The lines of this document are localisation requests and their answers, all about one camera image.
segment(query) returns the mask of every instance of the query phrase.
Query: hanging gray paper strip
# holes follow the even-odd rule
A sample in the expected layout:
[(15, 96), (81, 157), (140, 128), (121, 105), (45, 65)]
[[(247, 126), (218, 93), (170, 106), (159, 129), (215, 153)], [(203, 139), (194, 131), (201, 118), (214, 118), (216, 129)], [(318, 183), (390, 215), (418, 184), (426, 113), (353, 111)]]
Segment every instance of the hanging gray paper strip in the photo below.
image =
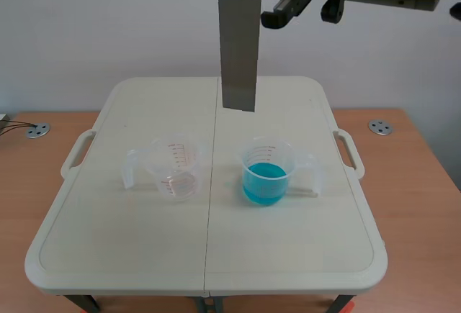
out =
[(218, 0), (223, 106), (254, 112), (261, 0)]

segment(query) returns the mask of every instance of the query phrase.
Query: table leg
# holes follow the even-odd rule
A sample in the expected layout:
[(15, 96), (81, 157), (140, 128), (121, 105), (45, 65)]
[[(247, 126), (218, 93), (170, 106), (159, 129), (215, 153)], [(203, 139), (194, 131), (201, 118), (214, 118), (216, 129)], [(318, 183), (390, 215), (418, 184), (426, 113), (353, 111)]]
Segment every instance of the table leg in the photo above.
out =
[(195, 307), (197, 308), (197, 313), (208, 313), (207, 304), (205, 299), (202, 297), (192, 297), (191, 299), (195, 302)]
[(224, 313), (224, 305), (223, 305), (223, 297), (209, 297), (208, 299), (212, 299), (212, 304), (207, 304), (203, 297), (192, 297), (195, 302), (195, 306), (197, 308), (197, 313)]
[(338, 295), (330, 308), (325, 313), (340, 313), (341, 310), (352, 300), (355, 295)]
[(82, 308), (86, 313), (98, 313), (100, 308), (91, 295), (64, 295), (67, 300)]

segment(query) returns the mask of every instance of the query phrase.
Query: black wire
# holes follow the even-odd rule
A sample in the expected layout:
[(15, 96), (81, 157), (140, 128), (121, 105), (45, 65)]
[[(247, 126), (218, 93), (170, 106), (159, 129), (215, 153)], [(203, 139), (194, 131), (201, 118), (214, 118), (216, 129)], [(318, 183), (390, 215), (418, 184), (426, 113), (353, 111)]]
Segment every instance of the black wire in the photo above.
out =
[(30, 122), (23, 122), (23, 121), (13, 121), (13, 120), (5, 120), (7, 123), (15, 123), (15, 124), (28, 124), (29, 126), (36, 127), (36, 124), (31, 124)]
[(6, 130), (5, 132), (0, 133), (0, 136), (4, 135), (5, 133), (8, 133), (9, 131), (15, 130), (16, 128), (23, 128), (23, 127), (30, 127), (28, 124), (21, 124), (18, 126), (14, 126), (10, 128), (9, 130)]
[(29, 124), (8, 124), (7, 126), (3, 126), (3, 127), (0, 127), (0, 130), (4, 129), (4, 128), (10, 128), (10, 127), (17, 127), (17, 126), (27, 126), (27, 127), (36, 127), (36, 126), (31, 126)]

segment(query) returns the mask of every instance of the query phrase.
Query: wooden desk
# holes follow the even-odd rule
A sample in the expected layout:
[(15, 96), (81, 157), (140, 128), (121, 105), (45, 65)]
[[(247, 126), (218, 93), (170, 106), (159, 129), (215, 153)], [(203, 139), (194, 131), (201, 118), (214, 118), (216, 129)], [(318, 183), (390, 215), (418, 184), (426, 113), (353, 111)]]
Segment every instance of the wooden desk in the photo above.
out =
[[(41, 294), (24, 274), (24, 258), (62, 183), (61, 165), (97, 113), (25, 113), (16, 120), (49, 122), (36, 140), (18, 129), (0, 137), (0, 312), (78, 312), (62, 297)], [(338, 110), (367, 173), (362, 187), (389, 257), (384, 280), (354, 299), (354, 313), (457, 312), (461, 292), (461, 194), (404, 112)], [(382, 118), (394, 126), (382, 137), (367, 128)], [(237, 296), (226, 313), (321, 313), (328, 296)], [(103, 312), (194, 312), (180, 297), (101, 297)]]

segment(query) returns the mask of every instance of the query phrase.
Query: plastic measuring cup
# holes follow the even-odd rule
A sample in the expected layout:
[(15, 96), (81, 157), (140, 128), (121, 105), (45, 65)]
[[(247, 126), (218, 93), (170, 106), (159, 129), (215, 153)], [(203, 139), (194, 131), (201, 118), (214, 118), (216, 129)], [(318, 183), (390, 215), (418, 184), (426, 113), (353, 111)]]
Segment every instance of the plastic measuring cup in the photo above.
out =
[(297, 168), (312, 170), (312, 192), (321, 190), (321, 172), (315, 157), (297, 152), (287, 142), (273, 137), (256, 137), (241, 154), (243, 191), (253, 202), (270, 205), (286, 193)]
[(154, 140), (147, 148), (127, 152), (122, 167), (126, 189), (134, 186), (134, 168), (138, 165), (152, 174), (158, 190), (176, 201), (191, 197), (200, 189), (202, 150), (186, 135), (174, 134)]

